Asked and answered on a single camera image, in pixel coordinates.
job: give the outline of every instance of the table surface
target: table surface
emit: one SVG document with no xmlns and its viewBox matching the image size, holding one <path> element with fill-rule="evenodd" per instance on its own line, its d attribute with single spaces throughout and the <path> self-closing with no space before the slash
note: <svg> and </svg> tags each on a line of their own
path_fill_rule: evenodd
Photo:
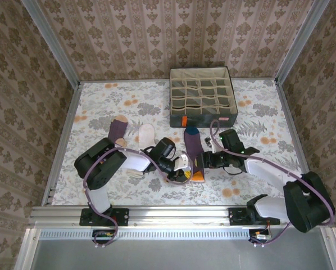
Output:
<svg viewBox="0 0 336 270">
<path fill-rule="evenodd" d="M 287 121 L 273 79 L 232 79 L 238 105 L 233 128 L 245 147 L 255 147 L 267 158 L 300 170 Z M 128 118 L 124 136 L 128 148 L 138 148 L 142 124 L 155 127 L 156 142 L 171 138 L 177 153 L 185 150 L 183 128 L 169 127 L 169 80 L 145 82 L 84 83 L 70 133 L 53 205 L 86 205 L 82 179 L 73 164 L 88 148 L 108 135 L 111 121 L 118 115 Z M 208 129 L 199 129 L 202 146 Z M 112 205 L 235 205 L 245 204 L 259 194 L 281 196 L 263 179 L 242 173 L 228 175 L 222 169 L 206 169 L 205 183 L 182 186 L 166 183 L 157 172 L 137 179 L 120 169 L 108 182 Z"/>
</svg>

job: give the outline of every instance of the sock organizer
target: sock organizer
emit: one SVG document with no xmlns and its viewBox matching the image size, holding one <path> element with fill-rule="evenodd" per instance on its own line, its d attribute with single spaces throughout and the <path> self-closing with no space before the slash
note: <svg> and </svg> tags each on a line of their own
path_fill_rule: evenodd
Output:
<svg viewBox="0 0 336 270">
<path fill-rule="evenodd" d="M 238 114 L 227 67 L 170 70 L 170 126 L 232 127 Z"/>
</svg>

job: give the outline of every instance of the purple cable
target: purple cable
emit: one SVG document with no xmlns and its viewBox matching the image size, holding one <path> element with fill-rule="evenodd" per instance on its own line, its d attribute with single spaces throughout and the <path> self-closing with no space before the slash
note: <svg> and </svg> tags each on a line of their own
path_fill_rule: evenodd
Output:
<svg viewBox="0 0 336 270">
<path fill-rule="evenodd" d="M 215 133 L 213 133 L 213 125 L 214 123 L 217 123 L 217 130 L 215 131 Z M 259 156 L 248 156 L 248 155 L 243 155 L 243 154 L 237 154 L 237 153 L 234 153 L 234 152 L 231 152 L 227 149 L 224 149 L 223 147 L 221 147 L 218 143 L 218 141 L 215 139 L 214 135 L 218 133 L 218 130 L 219 130 L 219 121 L 218 120 L 213 120 L 211 122 L 211 125 L 209 127 L 209 133 L 212 137 L 212 140 L 214 141 L 214 143 L 216 144 L 216 146 L 230 154 L 230 155 L 233 155 L 233 156 L 240 156 L 242 158 L 246 158 L 246 159 L 255 159 L 255 160 L 259 160 L 261 162 L 265 162 L 265 163 L 268 163 L 269 165 L 273 166 L 274 168 L 276 169 L 279 169 L 281 170 L 283 173 L 286 173 L 287 175 L 289 176 L 292 176 L 293 178 L 295 178 L 296 180 L 298 180 L 299 182 L 301 182 L 304 186 L 306 186 L 310 191 L 312 191 L 322 202 L 323 204 L 325 205 L 325 207 L 328 209 L 328 212 L 329 212 L 329 221 L 326 222 L 326 223 L 322 223 L 321 225 L 324 225 L 324 226 L 328 226 L 328 225 L 331 225 L 334 223 L 335 221 L 335 216 L 334 216 L 334 213 L 333 213 L 333 210 L 332 210 L 332 207 L 330 207 L 329 203 L 327 202 L 327 200 L 316 190 L 314 189 L 310 184 L 308 184 L 307 182 L 305 182 L 302 178 L 300 178 L 299 176 L 295 175 L 294 173 L 291 173 L 289 170 L 286 170 L 284 167 L 278 165 L 278 164 L 275 164 L 273 163 L 272 161 L 270 160 L 267 160 L 267 159 L 264 159 L 262 157 L 259 157 Z M 281 231 L 280 234 L 278 234 L 274 239 L 270 240 L 270 241 L 267 241 L 264 243 L 264 245 L 268 245 L 270 243 L 273 243 L 275 240 L 277 240 L 282 234 L 283 232 L 285 232 L 285 230 L 289 227 L 290 225 L 290 222 L 288 223 L 288 225 Z"/>
<path fill-rule="evenodd" d="M 118 233 L 118 224 L 117 224 L 117 222 L 116 222 L 114 219 L 112 219 L 110 216 L 108 216 L 108 215 L 104 215 L 104 214 L 100 213 L 100 212 L 97 210 L 97 208 L 94 207 L 94 205 L 92 204 L 92 200 L 90 199 L 90 196 L 89 196 L 89 193 L 88 193 L 89 188 L 88 188 L 88 185 L 87 185 L 87 179 L 88 179 L 88 176 L 90 175 L 90 173 L 93 171 L 93 169 L 97 166 L 97 164 L 98 164 L 99 162 L 101 162 L 101 161 L 102 161 L 106 156 L 108 156 L 110 153 L 112 153 L 112 152 L 114 152 L 114 151 L 117 151 L 117 150 L 121 150 L 121 151 L 123 151 L 123 152 L 125 152 L 125 151 L 126 151 L 126 152 L 131 152 L 131 153 L 135 153 L 135 154 L 144 156 L 146 159 L 148 159 L 148 160 L 149 160 L 149 161 L 156 167 L 156 169 L 157 169 L 158 172 L 163 176 L 163 178 L 164 178 L 165 180 L 167 180 L 168 182 L 170 182 L 170 183 L 177 184 L 177 185 L 183 185 L 183 184 L 186 184 L 187 182 L 189 182 L 189 181 L 192 179 L 192 176 L 193 176 L 193 173 L 191 172 L 191 173 L 190 173 L 190 177 L 189 177 L 189 179 L 187 179 L 187 180 L 186 180 L 185 182 L 183 182 L 183 183 L 179 183 L 179 182 L 171 181 L 171 180 L 169 180 L 168 178 L 166 178 L 165 174 L 161 171 L 161 169 L 159 168 L 159 166 L 158 166 L 158 165 L 157 165 L 157 164 L 156 164 L 156 163 L 155 163 L 149 156 L 147 156 L 145 153 L 142 153 L 142 152 L 139 152 L 139 151 L 137 151 L 137 150 L 133 150 L 133 149 L 126 149 L 126 148 L 123 148 L 123 147 L 115 147 L 115 148 L 112 148 L 112 149 L 108 150 L 108 151 L 105 152 L 102 156 L 100 156 L 100 157 L 96 160 L 96 162 L 93 163 L 93 165 L 89 168 L 89 170 L 88 170 L 87 173 L 85 174 L 84 179 L 83 179 L 83 187 L 84 187 L 84 193 L 85 193 L 85 195 L 86 195 L 86 197 L 87 197 L 87 200 L 88 200 L 88 205 L 90 205 L 90 207 L 92 208 L 92 210 L 93 210 L 97 215 L 99 215 L 99 216 L 101 216 L 101 217 L 103 217 L 103 218 L 106 218 L 106 219 L 110 220 L 110 221 L 114 224 L 114 226 L 115 226 L 115 231 L 114 231 L 114 234 L 113 234 L 113 236 L 111 237 L 111 239 L 109 239 L 108 242 L 105 243 L 104 245 L 101 245 L 101 247 L 104 247 L 104 248 L 105 248 L 107 245 L 111 244 L 111 243 L 113 242 L 114 238 L 116 237 L 116 235 L 117 235 L 117 233 Z M 189 158 L 189 156 L 188 156 L 188 154 L 187 154 L 186 152 L 182 151 L 182 153 L 185 154 L 185 155 L 188 157 L 189 167 L 190 167 L 191 170 L 192 170 L 193 167 L 192 167 L 192 161 L 191 161 L 191 159 Z M 100 246 L 100 244 L 98 244 L 98 243 L 96 242 L 96 239 L 97 239 L 97 235 L 98 235 L 98 234 L 101 234 L 101 232 L 97 232 L 96 235 L 94 236 L 94 240 L 93 240 L 93 242 L 95 243 L 96 247 Z"/>
</svg>

